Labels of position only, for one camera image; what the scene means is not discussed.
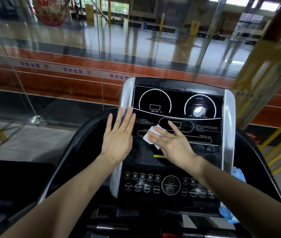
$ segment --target forearm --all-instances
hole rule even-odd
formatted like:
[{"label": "forearm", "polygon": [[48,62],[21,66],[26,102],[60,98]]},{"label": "forearm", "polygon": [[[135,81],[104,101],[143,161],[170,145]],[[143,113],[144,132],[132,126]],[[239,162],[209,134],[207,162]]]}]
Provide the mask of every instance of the forearm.
[{"label": "forearm", "polygon": [[116,167],[102,155],[8,229],[1,238],[68,237],[103,181]]},{"label": "forearm", "polygon": [[201,171],[193,172],[253,235],[281,237],[281,203],[251,185],[201,161]]}]

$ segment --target treadmill console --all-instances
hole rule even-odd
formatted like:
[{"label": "treadmill console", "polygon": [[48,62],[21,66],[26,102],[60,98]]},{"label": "treadmill console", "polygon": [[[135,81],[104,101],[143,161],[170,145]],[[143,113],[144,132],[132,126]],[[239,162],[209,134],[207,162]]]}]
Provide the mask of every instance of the treadmill console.
[{"label": "treadmill console", "polygon": [[219,207],[212,192],[142,138],[157,124],[173,134],[167,123],[170,120],[196,154],[231,173],[235,142],[233,94],[186,81],[132,78],[123,85],[120,106],[133,106],[136,120],[132,150],[112,173],[112,195],[168,207]]}]

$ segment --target white tissue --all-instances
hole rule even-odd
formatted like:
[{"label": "white tissue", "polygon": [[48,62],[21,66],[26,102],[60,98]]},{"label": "white tissue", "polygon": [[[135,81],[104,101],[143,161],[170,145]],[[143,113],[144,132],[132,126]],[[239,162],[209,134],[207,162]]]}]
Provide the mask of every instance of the white tissue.
[{"label": "white tissue", "polygon": [[[155,134],[162,135],[162,134],[158,133],[156,130],[154,130],[154,127],[153,127],[153,126],[150,127],[150,129],[149,129],[148,131],[152,131],[152,132],[155,133]],[[153,144],[151,141],[148,140],[148,131],[147,131],[147,133],[144,135],[143,140],[145,140],[145,141],[146,141],[147,143],[149,143],[149,144]]]}]

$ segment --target display panel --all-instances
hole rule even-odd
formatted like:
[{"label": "display panel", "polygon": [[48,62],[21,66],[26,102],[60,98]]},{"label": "display panel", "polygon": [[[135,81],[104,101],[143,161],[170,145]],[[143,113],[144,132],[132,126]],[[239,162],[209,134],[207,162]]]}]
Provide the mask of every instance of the display panel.
[{"label": "display panel", "polygon": [[190,143],[220,145],[223,97],[194,92],[135,86],[136,120],[132,135],[143,137],[159,124],[168,132],[172,121]]}]

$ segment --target hand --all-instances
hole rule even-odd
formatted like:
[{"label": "hand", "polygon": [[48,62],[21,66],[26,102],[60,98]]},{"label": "hand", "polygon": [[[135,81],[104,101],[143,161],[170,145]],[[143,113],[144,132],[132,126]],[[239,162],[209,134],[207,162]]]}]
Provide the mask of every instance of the hand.
[{"label": "hand", "polygon": [[173,122],[168,121],[168,124],[174,130],[176,135],[155,126],[154,129],[162,134],[162,136],[148,131],[148,140],[158,145],[164,153],[164,156],[171,163],[190,174],[193,173],[191,175],[198,178],[202,172],[201,166],[205,159],[194,153],[187,138],[180,132]]},{"label": "hand", "polygon": [[113,129],[113,115],[110,114],[108,116],[101,151],[101,155],[110,157],[117,164],[122,162],[132,149],[132,130],[136,117],[136,114],[133,114],[132,107],[128,108],[127,114],[121,124],[122,115],[123,108],[120,107]]}]

